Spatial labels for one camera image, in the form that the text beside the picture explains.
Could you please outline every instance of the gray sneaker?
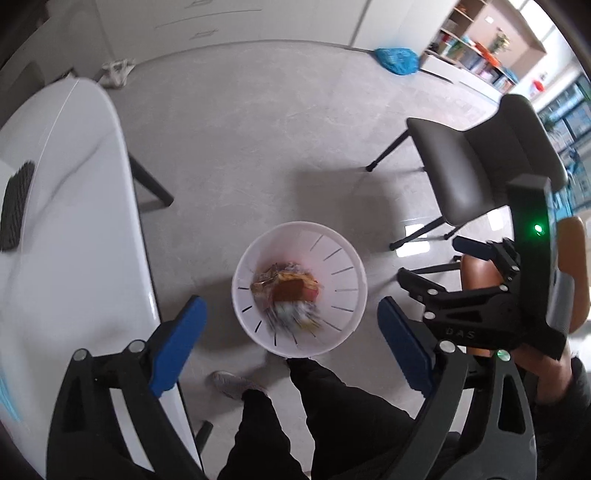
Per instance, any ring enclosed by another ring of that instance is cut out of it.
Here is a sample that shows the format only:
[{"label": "gray sneaker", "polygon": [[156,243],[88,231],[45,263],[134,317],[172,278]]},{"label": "gray sneaker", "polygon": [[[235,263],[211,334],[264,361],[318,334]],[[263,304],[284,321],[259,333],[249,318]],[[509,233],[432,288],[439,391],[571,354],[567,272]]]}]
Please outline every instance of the gray sneaker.
[{"label": "gray sneaker", "polygon": [[241,400],[242,394],[246,390],[258,390],[263,392],[267,397],[269,396],[267,390],[260,385],[250,381],[247,378],[242,378],[230,372],[218,370],[210,375],[213,386],[217,391],[223,393],[225,396],[233,398],[234,400]]}]

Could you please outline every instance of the hand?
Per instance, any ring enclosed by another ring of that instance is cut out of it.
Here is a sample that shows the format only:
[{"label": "hand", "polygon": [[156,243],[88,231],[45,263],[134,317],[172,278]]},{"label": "hand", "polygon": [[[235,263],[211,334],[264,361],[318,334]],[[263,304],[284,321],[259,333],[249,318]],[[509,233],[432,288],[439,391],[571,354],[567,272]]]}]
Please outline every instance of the hand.
[{"label": "hand", "polygon": [[517,365],[539,378],[535,399],[537,404],[551,405],[564,398],[573,379],[568,342],[560,360],[554,360],[526,344],[513,350],[511,356]]}]

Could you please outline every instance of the chair backrest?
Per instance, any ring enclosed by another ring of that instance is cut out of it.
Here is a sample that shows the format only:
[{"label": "chair backrest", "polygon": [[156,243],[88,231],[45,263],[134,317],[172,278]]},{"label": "chair backrest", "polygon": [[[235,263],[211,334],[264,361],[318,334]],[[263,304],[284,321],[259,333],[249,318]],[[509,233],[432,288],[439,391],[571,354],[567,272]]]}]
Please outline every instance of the chair backrest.
[{"label": "chair backrest", "polygon": [[585,323],[591,306],[585,236],[585,226],[579,217],[563,218],[556,224],[558,268],[574,279],[570,333]]},{"label": "chair backrest", "polygon": [[497,112],[465,136],[482,162],[497,206],[507,203],[506,183],[522,173],[550,178],[553,192],[567,183],[564,165],[522,95],[504,95]]}]

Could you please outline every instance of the cabinet drawer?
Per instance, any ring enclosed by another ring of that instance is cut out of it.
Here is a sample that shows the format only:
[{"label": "cabinet drawer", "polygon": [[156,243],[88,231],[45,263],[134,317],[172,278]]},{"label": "cabinet drawer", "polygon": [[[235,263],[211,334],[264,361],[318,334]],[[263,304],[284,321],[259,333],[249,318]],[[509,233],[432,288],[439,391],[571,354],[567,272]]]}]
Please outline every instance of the cabinet drawer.
[{"label": "cabinet drawer", "polygon": [[192,18],[154,29],[158,55],[190,48],[259,40],[260,12],[240,12]]},{"label": "cabinet drawer", "polygon": [[264,0],[150,0],[154,26],[228,12],[261,11]]}]

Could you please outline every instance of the white cabinet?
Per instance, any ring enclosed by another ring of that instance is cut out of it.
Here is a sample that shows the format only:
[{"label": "white cabinet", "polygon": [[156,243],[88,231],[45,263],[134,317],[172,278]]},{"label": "white cabinet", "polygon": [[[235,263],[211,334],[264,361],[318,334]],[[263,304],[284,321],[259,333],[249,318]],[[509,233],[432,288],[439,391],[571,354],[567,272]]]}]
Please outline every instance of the white cabinet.
[{"label": "white cabinet", "polygon": [[223,43],[309,40],[350,45],[368,0],[96,0],[117,58]]},{"label": "white cabinet", "polygon": [[428,54],[425,54],[421,58],[421,70],[447,79],[453,83],[459,82],[462,76],[462,70],[460,68]]},{"label": "white cabinet", "polygon": [[183,20],[154,29],[155,56],[190,48],[259,40],[260,12],[239,12]]},{"label": "white cabinet", "polygon": [[367,0],[267,0],[262,38],[349,46]]},{"label": "white cabinet", "polygon": [[155,27],[189,18],[216,17],[231,12],[260,12],[265,0],[148,0]]},{"label": "white cabinet", "polygon": [[406,47],[420,55],[457,0],[372,0],[354,47]]}]

